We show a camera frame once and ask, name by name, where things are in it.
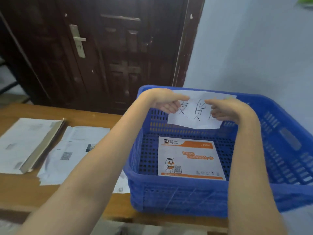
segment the person's right arm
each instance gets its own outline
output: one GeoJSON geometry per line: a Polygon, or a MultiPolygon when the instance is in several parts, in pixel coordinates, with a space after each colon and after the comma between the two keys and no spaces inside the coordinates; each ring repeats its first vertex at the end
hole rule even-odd
{"type": "Polygon", "coordinates": [[[256,113],[234,98],[206,103],[213,117],[238,124],[228,188],[229,234],[287,234],[269,186],[256,113]]]}

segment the door handle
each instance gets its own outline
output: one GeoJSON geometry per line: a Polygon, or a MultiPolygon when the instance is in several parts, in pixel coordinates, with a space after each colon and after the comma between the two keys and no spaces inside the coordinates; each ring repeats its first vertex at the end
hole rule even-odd
{"type": "Polygon", "coordinates": [[[81,38],[79,31],[78,31],[78,26],[77,25],[69,25],[69,28],[71,29],[72,36],[75,42],[76,50],[78,56],[81,58],[85,58],[85,52],[84,52],[84,47],[82,41],[86,42],[86,38],[81,38]]]}

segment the wooden table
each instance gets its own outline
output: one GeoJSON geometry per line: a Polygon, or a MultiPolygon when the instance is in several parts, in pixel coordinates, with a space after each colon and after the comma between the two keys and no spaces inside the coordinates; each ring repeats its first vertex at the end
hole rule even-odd
{"type": "MultiPolygon", "coordinates": [[[[61,120],[65,118],[69,126],[99,126],[112,128],[120,115],[103,114],[81,110],[70,110],[27,104],[11,104],[0,109],[0,117],[7,124],[0,125],[3,134],[18,118],[38,118],[61,120]]],[[[0,209],[16,212],[33,212],[58,189],[59,186],[39,186],[37,173],[40,167],[24,175],[0,174],[0,209]]],[[[203,226],[203,229],[226,233],[228,221],[220,218],[158,215],[137,212],[130,203],[130,194],[112,194],[103,213],[105,219],[150,224],[157,226],[188,224],[203,226]]]]}

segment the basket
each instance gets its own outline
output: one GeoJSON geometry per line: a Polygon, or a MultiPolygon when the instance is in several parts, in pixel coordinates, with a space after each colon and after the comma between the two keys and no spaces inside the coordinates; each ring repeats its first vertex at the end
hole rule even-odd
{"type": "MultiPolygon", "coordinates": [[[[138,95],[155,87],[159,86],[142,86],[138,95]]],[[[237,95],[258,115],[268,178],[278,210],[284,212],[313,203],[312,135],[263,95],[216,92],[237,95]]],[[[190,129],[167,124],[167,117],[160,110],[149,110],[124,166],[132,206],[140,212],[227,217],[228,180],[238,126],[225,121],[220,129],[190,129]],[[158,176],[159,136],[213,141],[227,181],[158,176]]]]}

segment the person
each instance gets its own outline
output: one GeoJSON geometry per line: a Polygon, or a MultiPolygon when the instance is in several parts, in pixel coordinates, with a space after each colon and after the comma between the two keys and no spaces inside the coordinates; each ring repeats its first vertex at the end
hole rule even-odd
{"type": "MultiPolygon", "coordinates": [[[[175,113],[179,101],[188,99],[160,88],[140,94],[17,235],[90,234],[108,204],[149,109],[175,113]]],[[[239,125],[229,179],[229,234],[287,234],[269,186],[256,113],[237,99],[205,102],[212,105],[213,117],[239,125]]]]}

